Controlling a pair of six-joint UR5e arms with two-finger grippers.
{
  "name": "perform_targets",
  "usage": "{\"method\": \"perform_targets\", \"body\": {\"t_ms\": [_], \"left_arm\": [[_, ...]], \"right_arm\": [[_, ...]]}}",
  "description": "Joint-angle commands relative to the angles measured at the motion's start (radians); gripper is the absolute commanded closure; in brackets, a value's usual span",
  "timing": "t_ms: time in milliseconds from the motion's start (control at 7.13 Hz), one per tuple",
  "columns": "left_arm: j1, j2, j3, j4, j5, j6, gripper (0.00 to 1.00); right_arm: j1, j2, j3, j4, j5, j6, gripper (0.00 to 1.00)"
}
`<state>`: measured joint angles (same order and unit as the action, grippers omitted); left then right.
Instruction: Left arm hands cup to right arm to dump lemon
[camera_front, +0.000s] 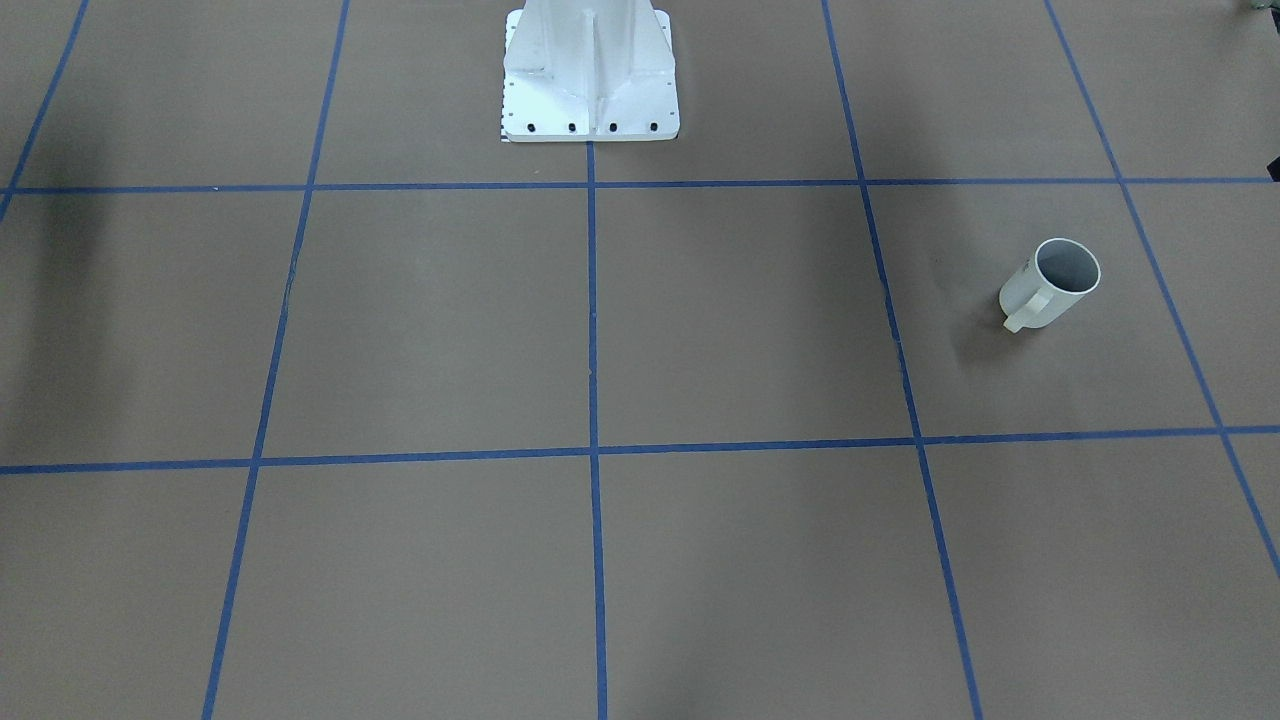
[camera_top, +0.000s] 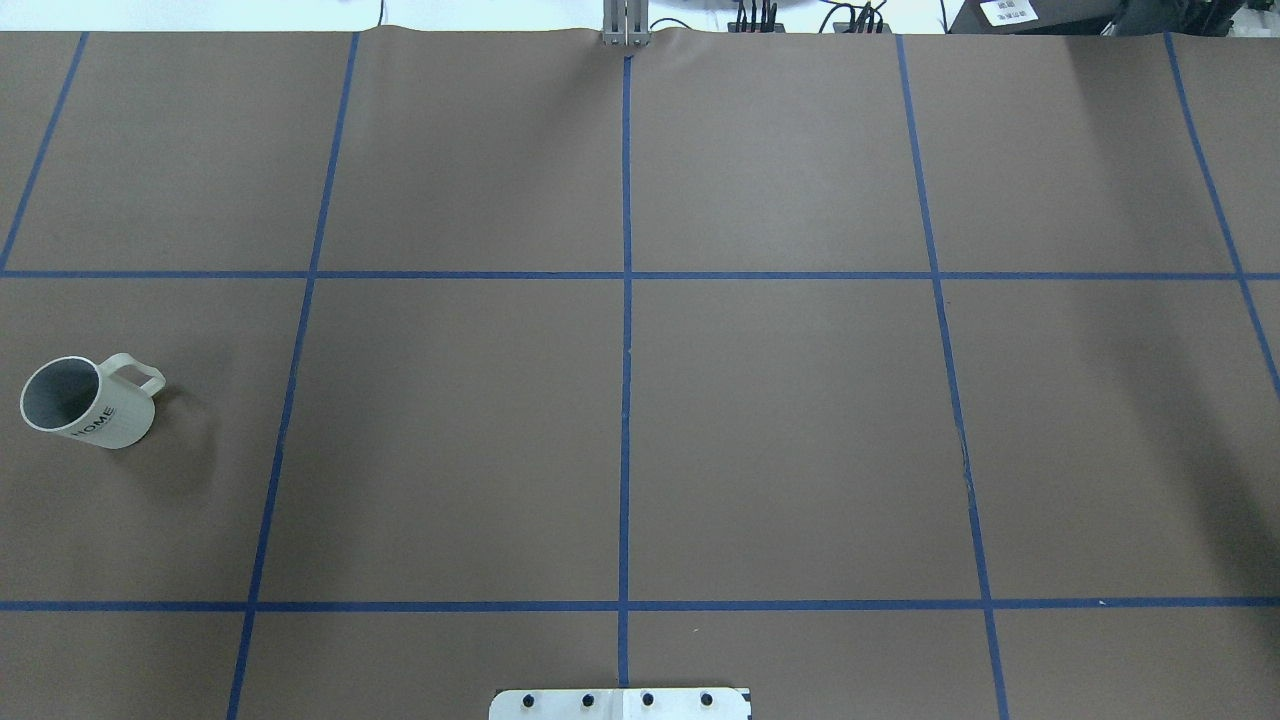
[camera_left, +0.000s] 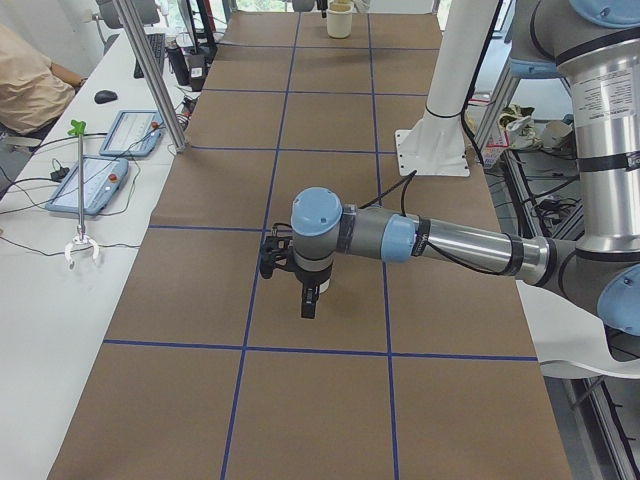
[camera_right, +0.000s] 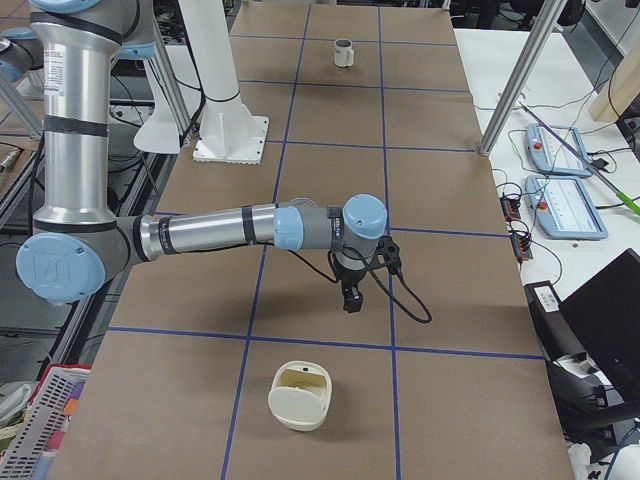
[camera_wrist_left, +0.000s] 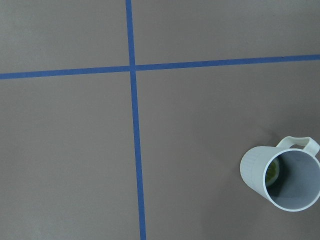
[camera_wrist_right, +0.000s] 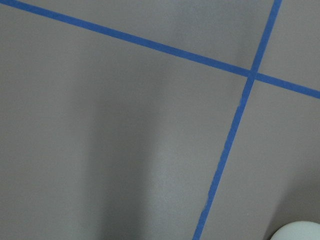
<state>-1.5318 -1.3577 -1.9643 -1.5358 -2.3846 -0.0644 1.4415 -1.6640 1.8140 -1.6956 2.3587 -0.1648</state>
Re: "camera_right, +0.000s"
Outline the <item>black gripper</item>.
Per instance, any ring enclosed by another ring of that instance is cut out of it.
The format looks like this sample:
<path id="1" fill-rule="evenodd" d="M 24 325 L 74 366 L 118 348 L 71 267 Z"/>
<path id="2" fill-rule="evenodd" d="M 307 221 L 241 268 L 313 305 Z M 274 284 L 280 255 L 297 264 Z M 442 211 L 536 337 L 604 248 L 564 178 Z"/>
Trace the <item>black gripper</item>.
<path id="1" fill-rule="evenodd" d="M 337 258 L 332 259 L 332 269 L 341 285 L 343 310 L 347 313 L 360 312 L 364 296 L 360 291 L 359 283 L 365 278 L 367 269 L 362 267 L 356 269 L 347 268 Z"/>

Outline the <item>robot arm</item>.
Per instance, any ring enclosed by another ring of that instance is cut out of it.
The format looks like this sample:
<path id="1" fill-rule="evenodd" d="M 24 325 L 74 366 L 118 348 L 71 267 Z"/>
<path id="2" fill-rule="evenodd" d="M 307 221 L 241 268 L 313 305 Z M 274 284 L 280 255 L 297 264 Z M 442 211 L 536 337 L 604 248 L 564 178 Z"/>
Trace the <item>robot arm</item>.
<path id="1" fill-rule="evenodd" d="M 149 1 L 35 1 L 44 47 L 45 199 L 19 248 L 22 283 L 52 303 L 97 292 L 124 269 L 162 255 L 272 244 L 326 251 L 347 312 L 377 268 L 387 211 L 359 194 L 342 206 L 308 199 L 201 215 L 117 217 L 107 204 L 111 62 L 150 59 L 157 48 Z"/>

